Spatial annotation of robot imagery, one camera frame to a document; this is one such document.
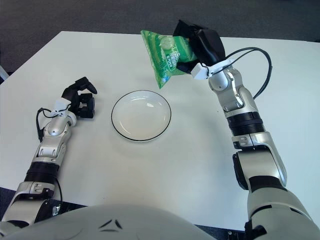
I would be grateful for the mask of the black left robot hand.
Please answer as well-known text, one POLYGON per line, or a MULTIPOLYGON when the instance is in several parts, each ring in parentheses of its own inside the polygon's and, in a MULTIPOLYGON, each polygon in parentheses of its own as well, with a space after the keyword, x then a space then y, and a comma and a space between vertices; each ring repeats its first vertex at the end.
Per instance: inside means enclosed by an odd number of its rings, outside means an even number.
POLYGON ((84 76, 67 87, 61 97, 71 102, 68 107, 70 112, 80 118, 92 119, 95 114, 93 94, 97 93, 94 85, 84 76))

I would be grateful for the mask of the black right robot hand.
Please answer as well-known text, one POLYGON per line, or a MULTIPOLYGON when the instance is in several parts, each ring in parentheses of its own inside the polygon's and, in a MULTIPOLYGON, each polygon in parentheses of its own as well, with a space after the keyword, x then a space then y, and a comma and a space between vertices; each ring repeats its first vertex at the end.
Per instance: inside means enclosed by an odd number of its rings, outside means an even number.
POLYGON ((173 36, 186 38, 196 57, 195 60, 177 64, 177 69, 184 73, 190 74, 197 63, 210 67, 226 59, 222 40, 213 29, 180 19, 173 36))

